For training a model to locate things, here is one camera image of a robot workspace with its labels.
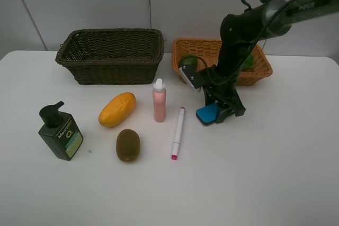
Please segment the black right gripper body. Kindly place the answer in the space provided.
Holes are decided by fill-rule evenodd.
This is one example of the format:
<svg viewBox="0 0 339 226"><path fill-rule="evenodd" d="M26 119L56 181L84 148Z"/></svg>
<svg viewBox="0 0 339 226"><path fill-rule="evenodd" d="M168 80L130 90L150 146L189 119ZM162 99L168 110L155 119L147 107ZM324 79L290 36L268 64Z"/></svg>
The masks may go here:
<svg viewBox="0 0 339 226"><path fill-rule="evenodd" d="M216 85L218 93L218 103L231 104L231 102L242 103L237 91L236 84L242 70L243 63L237 61L218 62L210 67L205 66L203 69L195 72L198 79L195 84L203 89L203 86Z"/></svg>

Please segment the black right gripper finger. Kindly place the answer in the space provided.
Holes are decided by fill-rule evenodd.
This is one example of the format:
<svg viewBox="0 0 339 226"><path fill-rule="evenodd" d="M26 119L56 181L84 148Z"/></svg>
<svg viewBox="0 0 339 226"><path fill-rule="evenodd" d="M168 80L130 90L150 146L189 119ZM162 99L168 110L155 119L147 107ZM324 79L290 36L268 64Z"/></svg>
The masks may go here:
<svg viewBox="0 0 339 226"><path fill-rule="evenodd" d="M217 116L216 123L222 123L226 118L234 116L244 115L246 108L242 103L231 102L231 104L221 104L217 103Z"/></svg>
<svg viewBox="0 0 339 226"><path fill-rule="evenodd" d="M204 93L204 105L208 106L218 102L218 98L215 94L218 93L217 90L218 86L216 85L207 85L203 86L203 93Z"/></svg>

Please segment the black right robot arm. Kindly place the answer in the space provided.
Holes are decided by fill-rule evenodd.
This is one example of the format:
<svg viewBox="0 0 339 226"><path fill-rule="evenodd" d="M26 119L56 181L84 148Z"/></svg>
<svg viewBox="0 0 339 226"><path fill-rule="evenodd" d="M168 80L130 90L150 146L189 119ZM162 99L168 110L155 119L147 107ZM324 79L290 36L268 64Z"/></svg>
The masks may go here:
<svg viewBox="0 0 339 226"><path fill-rule="evenodd" d="M231 115L242 116L245 108L236 84L248 58L261 40L285 35L294 23L338 12L338 0L260 0L261 6L241 15L228 14L220 26L222 45L217 64L199 71L205 106L196 111L203 125L221 123Z"/></svg>

